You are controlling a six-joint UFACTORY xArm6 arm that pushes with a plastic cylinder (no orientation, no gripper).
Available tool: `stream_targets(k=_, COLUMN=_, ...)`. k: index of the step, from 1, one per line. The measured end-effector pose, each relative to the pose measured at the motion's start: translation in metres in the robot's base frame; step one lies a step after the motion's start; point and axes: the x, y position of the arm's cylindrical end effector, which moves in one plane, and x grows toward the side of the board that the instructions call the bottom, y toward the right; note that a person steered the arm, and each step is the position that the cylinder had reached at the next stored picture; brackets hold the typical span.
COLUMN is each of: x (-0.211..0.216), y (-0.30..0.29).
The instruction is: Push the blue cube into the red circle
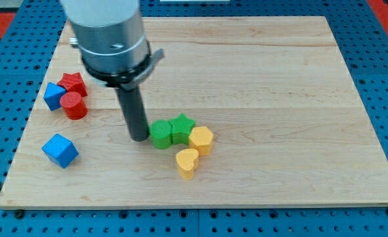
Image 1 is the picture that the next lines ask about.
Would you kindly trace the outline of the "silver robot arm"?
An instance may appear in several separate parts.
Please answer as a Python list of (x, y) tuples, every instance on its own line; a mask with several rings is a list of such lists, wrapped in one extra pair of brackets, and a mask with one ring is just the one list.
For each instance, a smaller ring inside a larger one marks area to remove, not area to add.
[(110, 88), (132, 90), (146, 80), (164, 57), (151, 52), (139, 0), (61, 0), (92, 77)]

